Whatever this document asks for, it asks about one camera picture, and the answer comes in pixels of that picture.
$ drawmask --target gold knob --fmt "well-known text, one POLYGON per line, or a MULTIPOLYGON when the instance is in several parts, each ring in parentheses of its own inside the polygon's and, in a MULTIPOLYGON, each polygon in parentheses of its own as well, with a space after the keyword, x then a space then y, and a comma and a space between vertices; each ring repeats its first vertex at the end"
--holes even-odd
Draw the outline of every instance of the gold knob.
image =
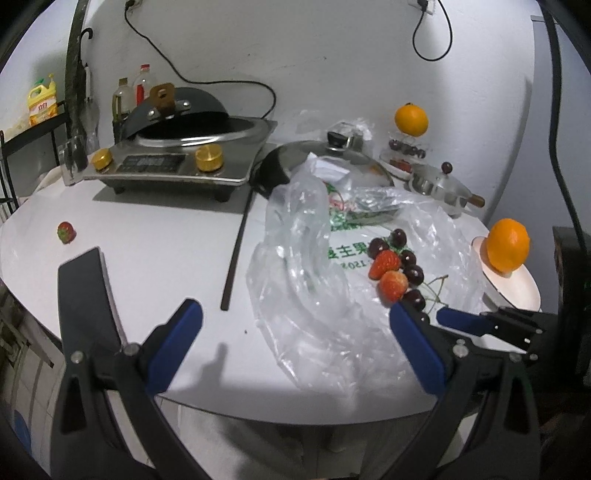
POLYGON ((215 143, 199 147, 195 152, 195 162, 201 171, 214 171, 222 168, 222 147, 215 143))
POLYGON ((113 155, 108 148, 101 148, 92 156, 91 163, 96 171, 101 171, 107 168, 113 162, 113 155))

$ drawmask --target blue gripper pad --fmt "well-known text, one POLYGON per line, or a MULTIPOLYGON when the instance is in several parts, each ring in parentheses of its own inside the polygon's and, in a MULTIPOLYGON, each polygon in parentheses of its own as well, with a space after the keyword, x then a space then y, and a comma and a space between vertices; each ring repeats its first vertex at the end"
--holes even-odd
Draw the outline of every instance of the blue gripper pad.
POLYGON ((487 333, 494 334, 495 330, 494 323, 484 315, 474 315, 448 307, 443 307, 437 312, 437 321, 440 325, 477 337, 481 337, 487 333))
POLYGON ((390 329, 404 350, 424 391, 432 395, 443 395, 446 382, 443 362, 400 302, 390 308, 390 329))
POLYGON ((161 343, 147 365, 146 391, 156 395, 168 390, 178 368, 203 324, 203 310, 199 302, 187 299, 166 325, 157 327, 151 337, 161 343))

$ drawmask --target bottle with red cap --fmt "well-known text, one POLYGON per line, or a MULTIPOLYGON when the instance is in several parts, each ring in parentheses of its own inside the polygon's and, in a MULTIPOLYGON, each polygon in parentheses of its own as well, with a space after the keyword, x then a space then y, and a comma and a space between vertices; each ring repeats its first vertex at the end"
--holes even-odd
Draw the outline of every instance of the bottle with red cap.
POLYGON ((156 78, 150 73, 150 64, 145 63, 134 80, 134 94, 136 106, 150 96, 150 90, 157 85, 156 78))

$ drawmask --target tray of cherries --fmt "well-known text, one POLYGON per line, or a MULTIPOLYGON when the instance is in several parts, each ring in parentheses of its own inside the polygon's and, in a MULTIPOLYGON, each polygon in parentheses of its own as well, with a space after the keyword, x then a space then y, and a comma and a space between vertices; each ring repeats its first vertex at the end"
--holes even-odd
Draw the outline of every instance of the tray of cherries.
POLYGON ((404 299, 421 312, 421 319, 426 322, 430 321, 428 314, 437 304, 446 305, 439 295, 448 275, 425 283, 423 269, 417 265, 417 257, 407 247, 407 236, 401 228, 392 231, 388 241, 383 238, 371 240, 368 255, 374 261, 369 269, 369 278, 378 282, 378 291, 384 302, 396 303, 404 299), (432 285, 437 281, 441 283, 439 291, 435 292, 432 285), (419 286, 430 295, 425 297, 419 286), (427 301, 433 302, 433 305, 425 312, 427 301))

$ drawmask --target electrical outlet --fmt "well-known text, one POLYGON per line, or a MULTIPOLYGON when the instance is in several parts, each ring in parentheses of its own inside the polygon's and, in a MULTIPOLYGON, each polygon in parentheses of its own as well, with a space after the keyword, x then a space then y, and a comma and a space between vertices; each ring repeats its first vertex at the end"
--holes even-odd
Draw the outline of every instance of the electrical outlet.
POLYGON ((134 4, 131 5, 131 7, 129 7, 128 12, 131 12, 132 10, 135 10, 136 8, 138 8, 140 5, 142 4, 142 0, 134 0, 134 4))
MULTIPOLYGON (((418 8, 422 10, 421 6, 418 4, 417 0, 408 0, 408 4, 412 5, 414 8, 418 8)), ((426 13, 429 15, 433 15, 435 13, 435 0, 427 0, 427 9, 425 10, 426 13)))

